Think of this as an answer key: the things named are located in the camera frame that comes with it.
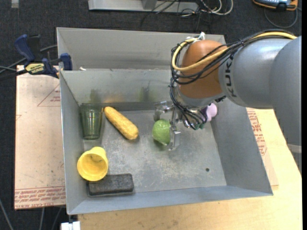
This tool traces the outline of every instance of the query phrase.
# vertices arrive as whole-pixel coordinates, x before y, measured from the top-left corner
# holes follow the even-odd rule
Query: wire bundle
[[[180,52],[193,42],[198,40],[198,37],[188,38],[185,41],[179,43],[176,47],[172,49],[172,58],[171,58],[171,72],[172,78],[170,80],[170,97],[174,103],[174,106],[180,111],[182,116],[185,118],[189,127],[193,129],[198,129],[200,125],[203,125],[206,122],[206,119],[203,119],[204,113],[195,113],[189,110],[189,108],[183,104],[181,104],[175,97],[174,87],[175,83],[177,84],[190,84],[197,81],[200,78],[205,78],[209,74],[211,74],[214,70],[219,68],[225,61],[229,58],[232,58],[234,54],[242,47],[245,47],[255,41],[265,39],[265,38],[287,38],[287,39],[295,39],[296,36],[292,33],[284,30],[266,30],[262,32],[258,32],[251,36],[248,36],[242,40],[239,40],[234,43],[220,45],[215,48],[211,52],[209,52],[204,57],[200,58],[196,63],[189,65],[187,67],[181,68],[178,66]],[[216,64],[219,64],[217,68],[210,70]],[[200,71],[194,74],[185,74],[185,72],[194,69],[198,66],[205,65]],[[189,121],[189,117],[195,120],[195,124]]]

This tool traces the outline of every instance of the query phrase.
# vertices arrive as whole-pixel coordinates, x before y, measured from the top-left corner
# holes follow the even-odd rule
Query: yellow cable
[[[296,36],[293,36],[289,33],[284,33],[284,32],[267,32],[267,33],[261,33],[251,39],[254,39],[254,38],[258,38],[258,37],[262,37],[262,36],[283,36],[283,37],[286,37],[286,38],[289,38],[289,39],[296,39]],[[188,43],[190,42],[193,42],[195,41],[194,38],[191,38],[191,39],[187,39],[186,41],[182,42],[178,47],[177,49],[175,50],[174,54],[173,54],[173,57],[172,57],[172,67],[175,69],[175,70],[178,70],[178,71],[181,71],[181,72],[185,72],[185,71],[188,71],[188,70],[191,70],[191,69],[194,69],[196,67],[198,67],[199,65],[202,65],[204,63],[207,63],[208,61],[213,61],[215,60],[217,57],[219,57],[222,53],[224,53],[227,49],[223,49],[211,56],[208,56],[206,57],[205,59],[199,61],[199,62],[196,62],[190,66],[187,66],[187,67],[184,67],[184,68],[180,68],[180,67],[177,67],[176,66],[176,63],[175,63],[175,59],[176,59],[176,56],[178,54],[178,52],[180,51],[180,48],[183,48],[185,47]]]

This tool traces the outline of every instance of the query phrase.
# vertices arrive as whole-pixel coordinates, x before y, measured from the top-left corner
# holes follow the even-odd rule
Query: pink object
[[[217,115],[217,106],[214,103],[206,107],[207,122],[210,122]]]

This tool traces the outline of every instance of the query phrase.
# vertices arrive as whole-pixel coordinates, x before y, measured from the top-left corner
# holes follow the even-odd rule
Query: plastic cup
[[[103,179],[107,173],[108,166],[106,151],[102,147],[93,147],[84,152],[77,163],[79,175],[91,182]]]
[[[84,139],[100,137],[102,112],[98,104],[83,103],[80,108],[80,120]]]

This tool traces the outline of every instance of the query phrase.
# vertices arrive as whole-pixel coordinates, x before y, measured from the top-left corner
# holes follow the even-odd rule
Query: cardboard sheet
[[[59,80],[26,73],[16,85],[14,208],[64,205]]]

